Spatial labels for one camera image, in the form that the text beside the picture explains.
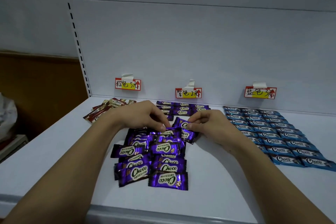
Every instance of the price tag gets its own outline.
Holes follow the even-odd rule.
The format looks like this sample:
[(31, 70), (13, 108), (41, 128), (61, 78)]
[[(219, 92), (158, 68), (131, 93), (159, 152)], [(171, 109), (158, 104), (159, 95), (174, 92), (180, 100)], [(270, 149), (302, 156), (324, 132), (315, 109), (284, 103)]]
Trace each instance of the price tag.
[(253, 86), (246, 86), (245, 97), (246, 98), (266, 98), (275, 99), (277, 88), (255, 88)]
[(141, 80), (133, 79), (131, 82), (126, 82), (121, 78), (116, 78), (115, 88), (121, 90), (141, 90)]
[(175, 88), (176, 98), (202, 98), (202, 88)]

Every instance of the brown wooden panel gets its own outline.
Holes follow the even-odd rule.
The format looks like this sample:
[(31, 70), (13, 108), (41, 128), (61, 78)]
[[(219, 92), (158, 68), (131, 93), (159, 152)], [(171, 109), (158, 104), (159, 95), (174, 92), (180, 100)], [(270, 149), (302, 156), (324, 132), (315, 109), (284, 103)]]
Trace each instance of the brown wooden panel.
[(16, 132), (31, 140), (87, 99), (79, 60), (0, 52), (0, 92), (15, 101)]

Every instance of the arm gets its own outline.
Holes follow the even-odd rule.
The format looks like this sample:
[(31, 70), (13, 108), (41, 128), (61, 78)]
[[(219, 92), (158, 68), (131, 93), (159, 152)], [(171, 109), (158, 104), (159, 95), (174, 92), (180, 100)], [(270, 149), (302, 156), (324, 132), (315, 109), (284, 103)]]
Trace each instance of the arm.
[(107, 111), (28, 191), (2, 223), (82, 223), (115, 134), (127, 127), (165, 131), (163, 124), (170, 126), (165, 115), (150, 101)]
[(204, 133), (237, 159), (267, 224), (332, 224), (221, 111), (200, 111), (188, 121), (188, 129)]

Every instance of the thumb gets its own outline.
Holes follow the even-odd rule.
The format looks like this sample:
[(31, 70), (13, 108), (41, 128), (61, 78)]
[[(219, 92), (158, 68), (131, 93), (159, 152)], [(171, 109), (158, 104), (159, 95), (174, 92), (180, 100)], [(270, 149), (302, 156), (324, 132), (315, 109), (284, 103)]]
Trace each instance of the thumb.
[(148, 119), (147, 127), (153, 128), (156, 131), (160, 131), (160, 132), (165, 132), (166, 131), (166, 127), (162, 123), (157, 122), (157, 121), (153, 120), (152, 118)]
[(187, 129), (194, 131), (194, 132), (202, 132), (204, 124), (197, 124), (197, 123), (188, 123)]

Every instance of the person's right hand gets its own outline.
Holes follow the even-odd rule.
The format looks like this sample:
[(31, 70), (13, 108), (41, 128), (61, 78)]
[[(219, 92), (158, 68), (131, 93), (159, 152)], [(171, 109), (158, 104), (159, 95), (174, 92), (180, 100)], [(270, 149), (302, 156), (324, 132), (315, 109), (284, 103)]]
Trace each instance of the person's right hand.
[(187, 124), (188, 130), (203, 133), (214, 142), (221, 144), (228, 152), (232, 152), (241, 143), (252, 143), (220, 110), (196, 112), (188, 121), (191, 122)]

